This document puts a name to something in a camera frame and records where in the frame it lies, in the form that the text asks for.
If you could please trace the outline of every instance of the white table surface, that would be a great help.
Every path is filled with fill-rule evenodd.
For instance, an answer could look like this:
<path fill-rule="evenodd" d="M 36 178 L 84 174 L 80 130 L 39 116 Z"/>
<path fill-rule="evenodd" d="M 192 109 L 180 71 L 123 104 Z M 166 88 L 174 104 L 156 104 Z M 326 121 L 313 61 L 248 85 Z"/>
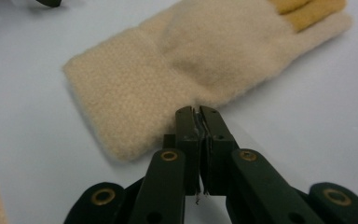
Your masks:
<path fill-rule="evenodd" d="M 103 154 L 62 66 L 175 0 L 0 0 L 0 193 L 10 223 L 63 223 L 88 187 L 144 176 L 152 153 Z M 358 0 L 353 27 L 279 77 L 219 109 L 241 147 L 256 147 L 295 188 L 333 182 L 358 195 Z M 248 133 L 257 144 L 243 136 Z M 186 198 L 186 223 L 230 223 L 223 197 Z"/>

